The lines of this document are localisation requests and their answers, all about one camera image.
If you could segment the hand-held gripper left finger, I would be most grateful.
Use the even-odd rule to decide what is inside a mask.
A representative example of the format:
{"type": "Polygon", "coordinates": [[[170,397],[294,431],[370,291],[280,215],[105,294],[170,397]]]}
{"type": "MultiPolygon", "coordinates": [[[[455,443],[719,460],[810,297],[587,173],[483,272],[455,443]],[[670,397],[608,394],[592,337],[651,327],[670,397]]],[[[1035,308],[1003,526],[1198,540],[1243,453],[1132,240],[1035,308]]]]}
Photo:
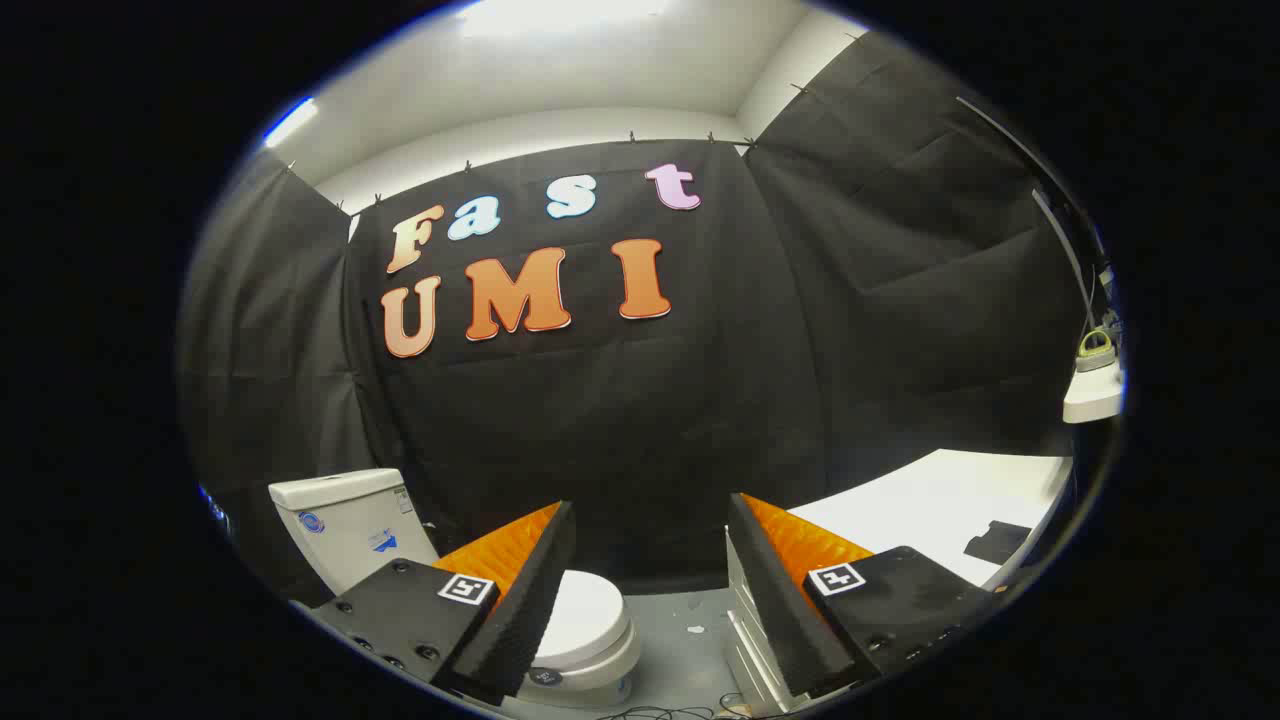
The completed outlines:
{"type": "Polygon", "coordinates": [[[498,707],[532,666],[575,546],[561,500],[434,564],[392,559],[310,620],[433,694],[498,707]]]}

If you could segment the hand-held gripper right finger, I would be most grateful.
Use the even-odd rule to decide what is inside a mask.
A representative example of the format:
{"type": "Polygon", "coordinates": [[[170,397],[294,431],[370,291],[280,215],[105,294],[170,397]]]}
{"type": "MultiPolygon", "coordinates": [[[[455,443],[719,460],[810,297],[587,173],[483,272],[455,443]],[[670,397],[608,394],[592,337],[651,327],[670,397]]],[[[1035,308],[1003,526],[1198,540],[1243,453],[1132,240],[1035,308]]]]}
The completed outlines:
{"type": "Polygon", "coordinates": [[[993,596],[923,552],[872,552],[745,493],[727,533],[786,689],[813,698],[905,671],[989,614],[993,596]]]}

